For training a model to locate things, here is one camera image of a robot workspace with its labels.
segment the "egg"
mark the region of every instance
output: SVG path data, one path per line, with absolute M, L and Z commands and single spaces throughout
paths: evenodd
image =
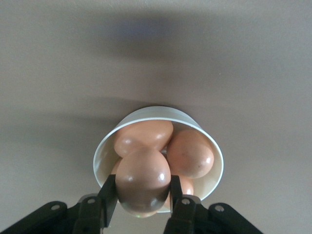
M 214 154 L 206 136 L 193 129 L 177 132 L 167 146 L 170 168 L 188 178 L 200 178 L 213 166 Z
M 122 158 L 119 158 L 118 161 L 115 163 L 115 165 L 114 165 L 114 167 L 113 167 L 113 169 L 112 169 L 111 174 L 116 174 L 117 168 L 118 168 L 118 166 L 119 166 L 121 160 L 122 160 Z
M 180 184 L 182 193 L 185 195 L 194 195 L 194 183 L 193 180 L 190 178 L 187 178 L 185 176 L 179 175 L 180 178 Z M 168 194 L 168 197 L 165 201 L 164 207 L 167 209 L 170 209 L 170 192 Z
M 168 144 L 173 129 L 168 120 L 146 120 L 127 125 L 116 132 L 114 149 L 120 157 L 142 146 L 161 151 Z
M 115 181 L 122 207 L 133 216 L 149 217 L 163 206 L 171 173 L 159 151 L 141 147 L 121 160 Z

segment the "screw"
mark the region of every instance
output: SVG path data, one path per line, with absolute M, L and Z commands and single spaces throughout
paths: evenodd
M 60 205 L 54 205 L 54 206 L 51 207 L 51 210 L 55 211 L 55 210 L 57 210 L 59 208 L 60 208 Z
M 190 202 L 190 200 L 189 199 L 183 199 L 182 200 L 182 203 L 184 204 L 184 205 L 188 205 L 188 204 L 190 204 L 191 202 Z
M 216 205 L 214 208 L 215 208 L 216 211 L 219 211 L 219 212 L 223 212 L 224 211 L 223 206 L 220 206 L 220 205 Z
M 92 204 L 92 203 L 95 203 L 95 201 L 96 201 L 95 199 L 91 198 L 87 202 L 88 202 L 88 204 Z

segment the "brown egg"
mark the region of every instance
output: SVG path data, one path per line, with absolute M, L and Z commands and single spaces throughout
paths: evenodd
M 142 146 L 161 151 L 168 144 L 173 129 L 168 120 L 146 120 L 130 124 L 116 132 L 114 149 L 120 157 Z
M 185 195 L 194 195 L 194 183 L 193 180 L 190 178 L 187 178 L 185 176 L 179 175 L 180 177 L 180 184 L 183 194 Z M 164 207 L 167 209 L 170 209 L 170 192 L 168 194 L 168 197 L 165 201 Z
M 141 147 L 119 164 L 117 196 L 122 207 L 136 217 L 149 217 L 164 204 L 171 180 L 165 157 L 157 150 Z
M 170 168 L 189 178 L 206 175 L 213 166 L 214 154 L 207 138 L 197 130 L 183 130 L 167 146 Z
M 121 160 L 122 160 L 122 158 L 119 158 L 118 161 L 115 163 L 115 165 L 114 165 L 114 167 L 113 167 L 113 169 L 112 169 L 111 174 L 116 174 L 117 168 L 118 168 L 118 166 L 119 166 Z

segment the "white bowl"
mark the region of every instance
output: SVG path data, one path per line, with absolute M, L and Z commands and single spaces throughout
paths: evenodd
M 152 106 L 139 109 L 126 116 L 109 134 L 101 141 L 94 155 L 93 170 L 98 184 L 102 187 L 110 175 L 115 163 L 120 158 L 114 150 L 115 132 L 129 124 L 145 120 L 170 120 L 174 125 L 174 132 L 182 129 L 193 128 L 204 134 L 209 140 L 213 153 L 214 164 L 204 177 L 194 179 L 194 195 L 200 200 L 211 194 L 219 184 L 223 174 L 223 157 L 215 140 L 206 133 L 190 116 L 177 109 L 165 106 Z M 159 213 L 169 212 L 161 208 Z

